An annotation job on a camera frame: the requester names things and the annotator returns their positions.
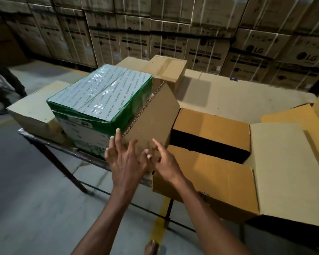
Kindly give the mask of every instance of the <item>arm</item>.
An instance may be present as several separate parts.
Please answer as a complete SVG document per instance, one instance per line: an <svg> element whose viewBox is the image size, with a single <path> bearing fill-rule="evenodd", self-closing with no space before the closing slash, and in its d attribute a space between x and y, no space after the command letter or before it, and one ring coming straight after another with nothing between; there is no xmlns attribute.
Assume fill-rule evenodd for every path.
<svg viewBox="0 0 319 255"><path fill-rule="evenodd" d="M161 143L153 140L161 161L154 162L155 170L170 182L181 195L196 229L205 254L250 254L245 246L227 229L220 218L201 199L193 184L185 178L175 157Z"/></svg>
<svg viewBox="0 0 319 255"><path fill-rule="evenodd" d="M122 217L146 172L149 150L143 151L139 163L135 155L137 141L130 141L128 150L125 150L121 138L120 130L117 129L116 137L111 137L105 152L114 184L109 201L72 255L110 253Z"/></svg>

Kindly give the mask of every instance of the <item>left hand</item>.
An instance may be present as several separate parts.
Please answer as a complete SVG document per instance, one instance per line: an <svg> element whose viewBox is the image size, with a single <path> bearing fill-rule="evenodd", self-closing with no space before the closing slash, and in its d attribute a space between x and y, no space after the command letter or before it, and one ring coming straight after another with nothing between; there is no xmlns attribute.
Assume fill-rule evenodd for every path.
<svg viewBox="0 0 319 255"><path fill-rule="evenodd" d="M113 190L131 202L140 180L150 165L147 158L149 150L143 150L138 162L135 154L137 140L130 141L128 149L125 150L121 139L120 129L117 129L116 136L110 138L109 147L105 151L105 160L109 163L112 172Z"/></svg>

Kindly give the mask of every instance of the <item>gray floor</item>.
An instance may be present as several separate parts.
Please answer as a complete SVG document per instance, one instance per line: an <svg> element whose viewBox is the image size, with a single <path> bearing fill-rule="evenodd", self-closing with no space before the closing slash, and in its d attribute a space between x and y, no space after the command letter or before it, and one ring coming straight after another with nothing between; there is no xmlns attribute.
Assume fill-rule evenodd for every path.
<svg viewBox="0 0 319 255"><path fill-rule="evenodd" d="M75 82L82 73L43 62L12 68L31 93L54 80ZM15 93L9 94L12 101ZM0 254L69 254L102 211L108 196L81 193L42 154L19 136L9 116L0 116ZM105 191L112 188L111 173L85 165L64 153L56 156L75 176ZM139 186L133 202L160 212L165 197ZM192 227L183 204L175 202L171 217ZM111 254L143 254L153 235L156 217L129 206ZM238 227L227 223L234 234ZM174 224L165 231L160 254L203 254L196 234ZM246 245L254 254L317 254L305 247L249 226Z"/></svg>

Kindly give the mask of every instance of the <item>right hand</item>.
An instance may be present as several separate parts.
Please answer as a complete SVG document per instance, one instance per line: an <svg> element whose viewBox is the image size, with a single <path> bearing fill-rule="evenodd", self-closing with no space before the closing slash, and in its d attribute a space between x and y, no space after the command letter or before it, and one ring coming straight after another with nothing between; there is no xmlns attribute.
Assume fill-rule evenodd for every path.
<svg viewBox="0 0 319 255"><path fill-rule="evenodd" d="M161 154L160 162L152 161L155 171L158 172L164 180L175 186L180 180L185 178L175 156L157 140L152 139L152 141L156 144L157 149Z"/></svg>

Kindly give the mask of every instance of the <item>dark pants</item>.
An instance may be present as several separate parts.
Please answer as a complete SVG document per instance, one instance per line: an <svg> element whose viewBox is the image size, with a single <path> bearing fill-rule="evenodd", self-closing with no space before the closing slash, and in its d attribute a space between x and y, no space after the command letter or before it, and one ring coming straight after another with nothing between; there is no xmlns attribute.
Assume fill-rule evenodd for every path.
<svg viewBox="0 0 319 255"><path fill-rule="evenodd" d="M25 87L21 84L16 76L10 72L8 68L5 66L0 65L0 75L7 80L7 82L15 89L19 95L25 94ZM8 107L11 105L11 102L6 97L4 90L0 87L0 102L5 106Z"/></svg>

